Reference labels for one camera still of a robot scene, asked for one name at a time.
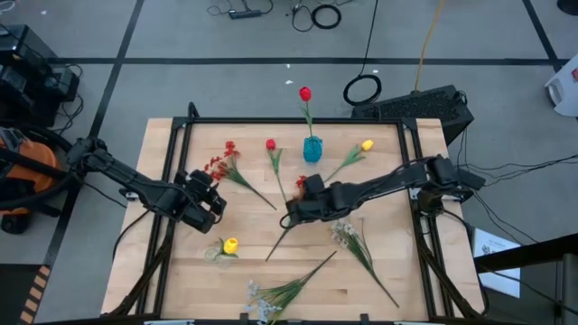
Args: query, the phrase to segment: wooden table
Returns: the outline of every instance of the wooden table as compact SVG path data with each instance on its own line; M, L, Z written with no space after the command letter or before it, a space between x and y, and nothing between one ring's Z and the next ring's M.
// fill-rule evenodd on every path
M137 170L160 179L167 150L171 119L151 119L144 135ZM278 221L284 215L284 201L266 154L265 142L274 138L284 149L280 177L288 195L295 194L299 175L320 173L327 177L338 167L355 144L375 142L367 159L341 170L333 181L362 182L394 170L401 164L396 128L392 125L314 125L313 131L324 139L323 157L316 165L303 161L306 125L193 125L187 171L202 169L212 156L222 155L225 142L234 140L241 152L238 167L245 178L276 207L266 205L258 196L236 183L224 180L219 194L228 202L223 220L206 235L179 224L172 247L163 318L237 320L245 312L247 282L252 279L262 288L277 286L307 274L333 251L338 253L306 285L284 312L284 319L359 320L367 313L371 320L427 320L424 290L411 221L407 193L398 192L366 202L351 213L359 228L364 218L365 234L374 265L382 283L395 297L399 309L374 283L365 269L348 251L331 241L330 223L316 222L289 232L269 262L265 258L282 234ZM418 120L418 132L424 156L447 155L438 120ZM407 142L411 143L409 133ZM180 148L177 145L173 172ZM446 202L446 208L461 215L459 204ZM144 208L129 203L124 227ZM143 271L145 252L153 217L131 229L117 250L102 311L111 311L134 285ZM471 306L481 311L483 303L471 250L463 225L446 216L438 218L446 272ZM239 259L226 268L209 263L205 250L218 238L235 237ZM436 290L438 314L443 315L439 286ZM153 293L156 279L151 282ZM153 298L148 299L148 310Z

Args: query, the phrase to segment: red rose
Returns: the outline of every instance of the red rose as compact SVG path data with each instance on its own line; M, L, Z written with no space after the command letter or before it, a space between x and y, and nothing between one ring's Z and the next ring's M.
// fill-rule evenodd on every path
M295 182L295 184L297 184L297 187L302 187L303 186L303 182L307 179L307 176L299 176L299 179Z

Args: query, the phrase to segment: concrete floor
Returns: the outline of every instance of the concrete floor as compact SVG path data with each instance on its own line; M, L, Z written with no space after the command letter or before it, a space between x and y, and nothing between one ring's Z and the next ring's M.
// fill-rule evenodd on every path
M242 8L240 1L231 1L237 9ZM268 7L266 0L248 2L254 8ZM304 2L316 6L313 0ZM65 136L71 141L86 136L99 108L106 110L98 136L117 159L134 166L146 120L183 116L189 101L202 116L299 116L294 109L297 89L307 85L313 89L315 116L350 115L351 107L341 92L359 73L359 64L287 66L282 60L269 64L242 60L167 64L154 60L305 57L314 62L314 58L363 57L372 0L342 6L338 28L314 28L308 33L291 28L291 18L285 16L290 13L288 1L274 3L271 14L231 21L226 15L207 14L210 5L227 6L218 0L27 0L17 2L0 22L27 23L60 57L83 62L79 93L85 109ZM561 13L555 0L448 0L427 48L428 58L478 59L426 65L420 84L421 89L453 84L467 93L476 118L469 128L470 163L540 163L578 152L578 122L557 115L545 97L543 85L555 73L552 66L512 66L500 60L496 65L480 65L486 59L552 59L525 3L536 9L557 58L573 57L578 52L578 17ZM369 57L418 58L436 6L434 0L379 2ZM330 22L330 15L322 13L320 19ZM131 33L129 28L126 34L131 16L135 29ZM308 24L298 18L300 27ZM130 41L128 47L121 46L123 39ZM124 57L147 58L150 60L145 63L156 64L121 64ZM382 79L381 99L413 89L417 66L396 62L366 67L366 71L376 70ZM112 92L105 91L107 85ZM359 85L354 92L363 97L372 91ZM458 150L456 141L450 147L452 158ZM88 182L106 193L117 191L116 184L103 176L90 175ZM557 165L503 181L483 190L481 196L501 218L537 240L546 240L578 232L577 191L575 165ZM476 201L468 201L463 209L474 226L508 236L489 221ZM93 190L81 191L36 321L98 316L123 215L123 209ZM0 263L41 264L56 223L57 219L38 216L24 235L0 233ZM515 235L529 244L527 238ZM525 268L522 278L555 295L555 265ZM505 311L514 315L514 320L551 323L551 308L525 289L519 301L499 294L490 298L492 317L507 317Z

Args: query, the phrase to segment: black metal frame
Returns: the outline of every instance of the black metal frame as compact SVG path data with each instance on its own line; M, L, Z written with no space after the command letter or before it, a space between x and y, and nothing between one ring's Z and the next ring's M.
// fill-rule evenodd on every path
M189 116L187 117L175 117L172 120L171 134L169 136L169 143L167 148L167 154L164 161L163 167L163 180L168 181L172 161L174 158L174 151L176 147L177 135L181 128L184 128L184 137L182 139L181 156L179 157L178 169L184 169L187 156L189 152L189 144L191 141L192 126L195 123L201 124L305 124L303 118L227 118L227 117L199 117L197 110L192 103L189 104ZM397 135L399 138L400 152L402 156L403 163L409 162L409 152L406 143L406 127L411 131L411 136L413 138L413 147L415 151L416 158L422 157L422 149L419 141L419 136L417 133L417 126L414 119L391 119L384 121L374 121L367 119L355 119L355 118L316 118L316 124L365 124L365 125L394 125L397 130ZM499 322L494 320L483 319L476 311L474 311L467 301L461 297L460 292L457 290L455 285L453 285L451 279L445 274L444 263L442 256L441 243L439 240L439 234L437 233L437 226L435 220L428 220L429 234L431 235L431 246L433 251L428 248L428 245L424 239L424 233L422 231L421 224L421 214L417 208L416 199L409 195L410 206L412 210L412 220L415 233L416 249L418 252L420 271L422 277L422 283L424 286L424 299L425 305L428 313L428 321L430 322L441 322L444 324L496 324L496 325L519 325L518 323L510 322ZM176 224L173 221L169 221L166 226L166 233L163 239L163 244L157 250L158 237L160 236L161 230L161 217L155 216L154 223L151 227L151 237L149 238L149 246L147 249L147 260L145 262L144 274L139 279L139 282L135 285L135 288L131 291L129 296L133 296L132 292L135 292L134 297L138 293L141 293L140 300L137 304L135 310L135 315L126 315L130 311L132 304L135 302L135 298L130 297L124 301L121 306L119 306L113 313L109 315L103 315L104 317L100 319L93 320L71 320L65 322L57 322L58 324L87 324L87 323L102 323L102 324L113 324L113 323L142 323L143 320L161 320L162 308L163 308L163 297L164 290L166 288L166 281L168 276L168 267L171 258L172 241L174 236ZM159 281L156 288L156 293L154 297L154 309L152 313L145 313L146 298L148 296L148 281L152 277L156 266L160 265L161 270L159 272ZM432 288L432 281L430 278L430 269L436 274L440 282L440 291L443 297L443 308L445 311L444 316L438 316L435 310L435 300L434 291ZM455 303L458 309L460 309L462 315L466 318L455 318L453 316L452 304ZM225 324L236 324L248 325L256 324L256 321L249 320L247 313L240 313L238 320L195 320L195 324L207 324L207 325L225 325ZM279 323L283 324L335 324L335 325L353 325L353 324L384 324L384 325L394 325L399 323L398 321L370 321L369 316L366 313L359 315L359 320L355 321L340 321L340 320L280 320Z
M181 156L179 157L179 169L184 168L187 162L187 154L189 143L191 140L191 130L193 124L305 124L306 121L303 118L283 118L283 117L199 117L196 109L189 106L190 116L187 117L175 117L172 121L171 127L171 134L169 136L169 145L167 150L167 155L164 161L163 167L163 180L168 181L168 177L171 172L171 165L174 159L174 149L176 145L177 134L184 127L185 135L183 137L182 149L181 149ZM316 124L365 124L365 125L395 125L397 129L397 135L399 138L399 146L402 155L402 162L406 163L409 161L409 152L407 149L406 143L406 136L405 136L405 129L406 124L413 125L413 128L410 128L411 135L413 137L413 146L415 151L416 158L422 157L422 149L419 142L419 137L417 134L417 130L415 128L415 122L411 123L406 119L388 119L382 121L374 121L374 120L367 120L367 119L356 119L356 118L315 118ZM414 221L414 232L417 236L423 233L422 226L421 226L421 215L417 210L417 206L412 204L412 217ZM429 231L432 235L431 242L435 254L436 261L438 265L444 270L444 263L443 263L443 255L441 249L441 243L439 234L437 232L437 226L435 224L435 219L429 218ZM170 238L172 241L172 237L174 234L175 224L174 222L169 222L166 228L166 236ZM157 247L158 237L160 235L161 230L161 217L155 216L154 223L151 228L151 237L149 239L149 246L147 249L147 256L145 261L145 267L150 265L152 258L154 257L154 252ZM164 289L166 287L166 281L168 276L168 265L170 260L170 252L166 256L163 264L161 266L161 272L159 274L159 281L158 286L156 289L156 294L154 298L154 308L153 314L161 315L162 308L163 308L163 296L164 296ZM422 276L422 283L424 285L424 297L425 297L425 304L427 307L428 318L431 320L437 316L435 310L435 301L434 301L434 291L432 288L432 281L430 278L429 269L425 260L419 256L419 263L421 269L421 276ZM449 298L449 295L445 291L445 289L441 286L442 297L443 297L443 306L445 315L449 317L453 317L453 310L452 310L452 301ZM137 305L136 312L143 313L145 311L145 304L146 304L146 294L147 291L143 293L139 303ZM347 323L347 322L337 322L331 321L331 323Z

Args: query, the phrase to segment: white paper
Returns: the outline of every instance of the white paper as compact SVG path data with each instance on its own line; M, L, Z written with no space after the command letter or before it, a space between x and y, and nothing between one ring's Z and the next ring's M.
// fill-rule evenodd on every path
M474 231L474 257L497 253L516 247L520 247L520 245L477 228ZM518 280L520 279L519 268L498 271L498 273ZM480 274L480 279L481 284L487 288L505 293L512 297L520 297L520 283L518 281L510 280L493 273Z

